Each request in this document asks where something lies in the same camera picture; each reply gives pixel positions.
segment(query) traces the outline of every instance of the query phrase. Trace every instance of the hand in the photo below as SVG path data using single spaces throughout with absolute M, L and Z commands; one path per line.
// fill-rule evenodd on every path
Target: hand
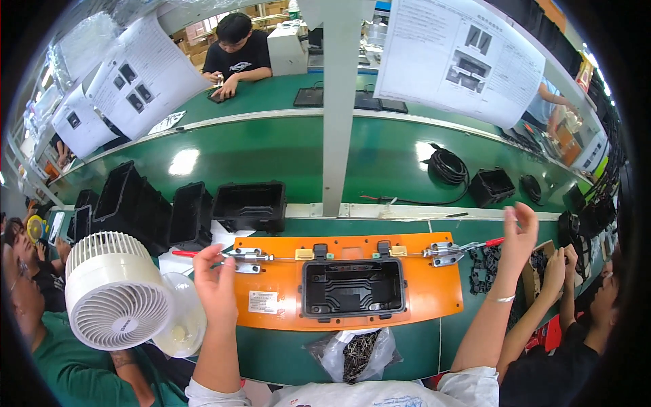
M 579 110 L 576 108 L 575 105 L 573 105 L 573 104 L 568 104 L 566 107 L 568 108 L 569 111 L 571 111 L 572 113 L 574 113 L 574 115 L 575 115 L 576 117 L 580 117 L 580 115 L 579 115 Z
M 568 244 L 565 247 L 565 257 L 568 258 L 568 264 L 565 265 L 565 282 L 574 286 L 576 262 L 579 261 L 579 255 L 576 254 L 576 250 L 574 250 L 574 246 L 572 244 Z
M 545 279 L 538 297 L 544 296 L 552 301 L 555 300 L 563 287 L 563 281 L 565 281 L 565 249 L 561 247 L 554 250 L 554 254 L 547 260 Z
M 36 243 L 36 253 L 38 253 L 38 259 L 45 261 L 45 246 L 41 242 Z
M 61 262 L 63 264 L 66 264 L 66 261 L 68 260 L 68 255 L 70 254 L 70 250 L 72 249 L 70 247 L 70 244 L 68 242 L 65 242 L 62 238 L 57 238 L 54 246 L 57 248 L 57 253 L 59 254 L 59 258 L 61 259 Z
M 232 98 L 235 96 L 235 89 L 238 87 L 238 82 L 239 81 L 236 77 L 236 74 L 231 75 L 228 79 L 226 79 L 226 82 L 224 82 L 221 88 L 217 89 L 212 94 L 212 97 L 219 95 L 220 100 Z
M 516 203 L 515 208 L 507 206 L 504 211 L 504 243 L 497 265 L 498 274 L 507 275 L 513 282 L 517 282 L 537 240 L 538 217 L 533 209 L 521 202 Z
M 215 71 L 208 76 L 208 80 L 215 84 L 221 81 L 221 78 L 222 76 L 220 71 Z
M 601 275 L 606 278 L 610 273 L 613 272 L 613 261 L 608 261 L 603 264 Z
M 224 259 L 221 248 L 221 244 L 208 246 L 194 257 L 195 286 L 208 324 L 223 330 L 234 330 L 238 320 L 234 288 L 235 259 L 229 257 L 221 266 L 210 269 Z

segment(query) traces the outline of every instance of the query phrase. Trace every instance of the label sticker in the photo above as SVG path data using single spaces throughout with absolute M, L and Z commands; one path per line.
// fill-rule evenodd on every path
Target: label sticker
M 278 312 L 278 293 L 273 291 L 249 291 L 249 312 L 275 314 Z

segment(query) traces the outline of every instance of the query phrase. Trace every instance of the yellow object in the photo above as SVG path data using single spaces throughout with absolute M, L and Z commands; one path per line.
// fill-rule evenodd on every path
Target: yellow object
M 43 236 L 44 224 L 45 221 L 38 215 L 33 215 L 27 221 L 27 235 L 32 243 L 36 243 L 36 241 Z
M 389 253 L 393 257 L 405 257 L 407 255 L 407 246 L 393 246 Z
M 172 339 L 176 342 L 182 342 L 186 339 L 187 331 L 185 327 L 177 325 L 172 328 Z
M 294 258 L 300 261 L 314 260 L 314 250 L 296 249 L 296 256 Z
M 585 55 L 585 52 L 579 52 L 579 54 L 583 62 L 581 62 L 579 73 L 576 75 L 576 83 L 579 84 L 581 89 L 587 92 L 590 87 L 590 80 L 592 80 L 592 74 L 594 73 L 594 65 L 592 65 L 588 56 Z

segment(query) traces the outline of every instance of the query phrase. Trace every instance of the white shirt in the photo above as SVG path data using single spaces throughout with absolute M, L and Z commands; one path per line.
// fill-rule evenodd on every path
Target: white shirt
M 244 390 L 224 394 L 194 379 L 186 387 L 189 407 L 250 406 Z M 494 367 L 473 367 L 441 378 L 437 391 L 413 382 L 361 382 L 284 387 L 271 394 L 266 407 L 497 407 L 499 386 Z

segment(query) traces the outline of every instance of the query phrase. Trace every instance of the white label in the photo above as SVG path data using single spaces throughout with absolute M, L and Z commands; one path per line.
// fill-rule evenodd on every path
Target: white label
M 113 323 L 112 328 L 115 333 L 129 333 L 138 328 L 138 320 L 130 316 L 123 316 Z
M 278 312 L 278 293 L 272 291 L 249 291 L 249 312 L 275 314 Z

